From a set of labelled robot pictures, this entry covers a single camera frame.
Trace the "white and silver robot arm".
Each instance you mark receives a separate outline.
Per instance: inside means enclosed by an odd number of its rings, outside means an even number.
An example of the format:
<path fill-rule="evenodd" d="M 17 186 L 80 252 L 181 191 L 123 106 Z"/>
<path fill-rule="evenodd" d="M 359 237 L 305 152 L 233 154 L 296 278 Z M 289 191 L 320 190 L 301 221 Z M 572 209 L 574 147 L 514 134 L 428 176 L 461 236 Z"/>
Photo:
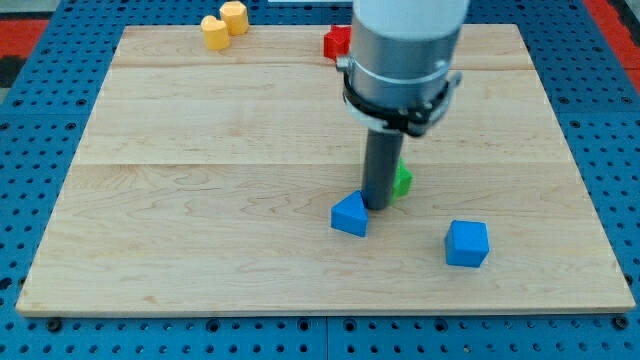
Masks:
<path fill-rule="evenodd" d="M 347 111 L 383 134 L 421 137 L 447 112 L 469 0 L 354 0 L 349 52 L 337 58 Z"/>

